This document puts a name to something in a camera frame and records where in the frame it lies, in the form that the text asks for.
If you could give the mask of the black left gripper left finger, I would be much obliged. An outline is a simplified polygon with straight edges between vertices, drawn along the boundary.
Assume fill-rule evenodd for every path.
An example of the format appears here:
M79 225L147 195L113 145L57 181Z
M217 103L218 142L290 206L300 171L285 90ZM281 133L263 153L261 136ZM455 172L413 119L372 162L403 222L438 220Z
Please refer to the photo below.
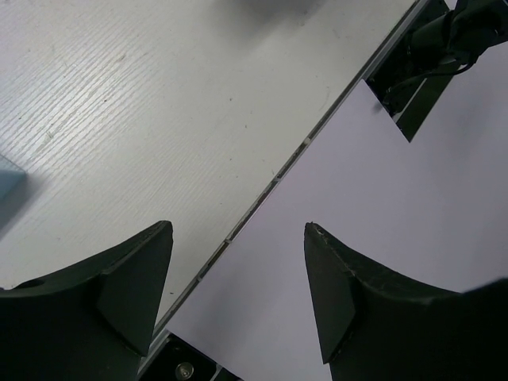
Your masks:
M1 291L3 380L135 380L148 355L173 227Z

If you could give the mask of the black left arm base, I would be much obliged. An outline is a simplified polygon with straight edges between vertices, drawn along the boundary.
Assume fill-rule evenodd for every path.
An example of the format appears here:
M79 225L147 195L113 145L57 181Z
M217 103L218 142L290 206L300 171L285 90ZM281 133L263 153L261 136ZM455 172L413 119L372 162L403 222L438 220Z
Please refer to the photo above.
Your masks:
M240 377L173 334L163 341L162 348L138 379L141 381L241 381Z

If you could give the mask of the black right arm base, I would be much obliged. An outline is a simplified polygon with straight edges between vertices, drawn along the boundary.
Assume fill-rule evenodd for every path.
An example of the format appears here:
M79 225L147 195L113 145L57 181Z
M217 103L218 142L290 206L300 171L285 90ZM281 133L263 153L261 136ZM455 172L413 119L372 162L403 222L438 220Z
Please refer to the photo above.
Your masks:
M407 43L412 32L445 15L444 1L417 1L394 27L364 77L399 131L412 141L452 78L425 78L426 69L416 68Z

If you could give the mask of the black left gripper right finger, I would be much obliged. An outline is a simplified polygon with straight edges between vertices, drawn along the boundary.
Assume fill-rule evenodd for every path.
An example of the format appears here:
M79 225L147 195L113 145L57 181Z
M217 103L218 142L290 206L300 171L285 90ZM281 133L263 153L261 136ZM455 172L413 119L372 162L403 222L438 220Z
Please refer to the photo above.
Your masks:
M320 225L304 231L321 357L335 380L504 380L507 281L464 293L402 275Z

